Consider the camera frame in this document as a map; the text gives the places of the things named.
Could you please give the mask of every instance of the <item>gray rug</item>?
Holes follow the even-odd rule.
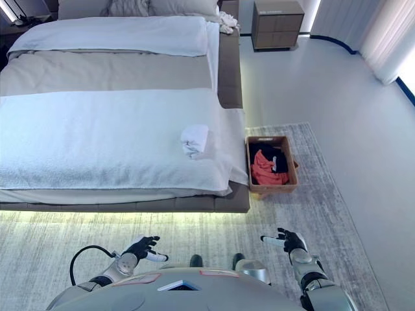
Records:
[[[301,232],[320,255],[329,276],[356,300],[359,310],[388,310],[348,209],[308,124],[251,128],[248,135],[287,135],[299,162],[300,186],[292,194],[263,201],[251,198],[248,214],[207,213],[39,213],[0,211],[0,310],[44,310],[70,285],[69,263],[82,247],[98,244],[122,251],[140,233],[161,237],[156,249],[171,262],[203,256],[205,266],[231,268],[242,252],[268,266],[273,287],[298,302],[301,295],[288,256],[263,244],[277,227]],[[110,260],[88,250],[75,263],[86,281]],[[162,264],[142,261],[136,271]]]

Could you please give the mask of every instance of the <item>folded white towel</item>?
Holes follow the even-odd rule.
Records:
[[[209,128],[205,124],[194,124],[184,129],[181,140],[185,155],[196,159],[203,154],[208,141]]]
[[[219,13],[220,17],[220,32],[224,34],[233,34],[233,28],[239,30],[238,20],[232,15],[223,11]]]

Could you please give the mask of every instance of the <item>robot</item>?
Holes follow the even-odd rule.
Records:
[[[134,275],[141,259],[164,262],[169,258],[156,253],[158,236],[139,236],[121,255],[107,255],[114,261],[100,275],[88,282],[75,284],[56,297],[46,310],[83,311],[357,311],[351,297],[330,281],[317,256],[308,253],[300,234],[278,228],[276,238],[261,236],[266,243],[283,247],[288,253],[295,279],[302,289],[302,308],[277,293],[270,286],[265,266],[257,260],[247,260],[243,254],[233,258],[232,270],[204,268],[202,257],[193,255],[190,265],[166,265],[159,270]]]

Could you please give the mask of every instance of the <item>gray pillow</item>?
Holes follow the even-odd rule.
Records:
[[[217,0],[150,0],[150,16],[203,16],[219,22]]]
[[[111,0],[108,16],[148,16],[149,0]]]
[[[106,16],[109,0],[59,0],[58,19]]]

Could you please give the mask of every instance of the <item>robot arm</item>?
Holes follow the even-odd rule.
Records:
[[[350,296],[330,281],[317,256],[310,256],[300,234],[278,228],[278,237],[262,236],[263,242],[283,246],[289,254],[294,275],[303,295],[301,303],[307,311],[357,311]]]
[[[151,250],[151,247],[155,246],[157,244],[156,241],[159,239],[160,237],[158,236],[145,237],[144,235],[140,235],[106,270],[89,281],[103,287],[113,282],[121,281],[126,277],[131,277],[134,268],[141,259],[148,259],[156,262],[167,261],[169,259],[167,255],[159,254]]]
[[[141,259],[148,259],[156,262],[167,261],[167,255],[159,254],[153,251],[152,246],[156,245],[160,237],[144,235],[138,236],[136,241],[124,251],[121,256],[115,253],[115,259],[98,276],[92,278],[89,282],[78,284],[67,288],[58,297],[56,297],[46,310],[53,310],[62,303],[66,303],[82,295],[86,295],[101,287],[107,286],[113,282],[119,282],[127,277],[131,277],[134,268]]]

